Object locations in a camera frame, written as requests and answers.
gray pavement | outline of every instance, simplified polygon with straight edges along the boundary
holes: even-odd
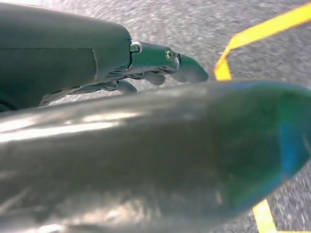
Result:
[[[229,38],[308,0],[29,0],[32,4],[108,19],[128,28],[133,39],[165,44],[212,70]],[[229,57],[234,78],[271,78],[311,87],[311,24],[291,29],[233,51]],[[138,90],[154,88],[134,81]],[[172,79],[164,85],[176,85]],[[69,96],[54,104],[118,93],[104,91]],[[268,198],[278,230],[311,231],[311,164],[287,187]],[[251,213],[214,233],[256,233]]]

robotic hand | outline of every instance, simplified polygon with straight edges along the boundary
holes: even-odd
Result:
[[[127,78],[161,85],[204,82],[198,62],[165,46],[132,42],[109,21],[55,10],[0,4],[0,111],[40,107],[98,90],[133,93]]]

robotic arm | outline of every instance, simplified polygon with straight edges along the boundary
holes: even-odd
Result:
[[[65,95],[136,92],[127,82],[204,82],[199,63],[171,48],[132,42],[109,21],[0,3],[0,111],[45,106]]]

road marking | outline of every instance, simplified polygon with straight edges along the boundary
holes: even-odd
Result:
[[[303,231],[277,231],[266,199],[253,208],[259,233],[311,233]]]
[[[218,81],[230,80],[226,56],[231,50],[311,21],[311,2],[233,35],[214,68]]]

screw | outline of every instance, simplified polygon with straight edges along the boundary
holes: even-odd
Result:
[[[173,53],[171,50],[166,51],[165,55],[168,61],[170,61],[170,62],[173,61]]]
[[[130,45],[130,51],[131,52],[139,52],[140,47],[138,45],[136,45],[136,44],[131,44],[131,45]]]

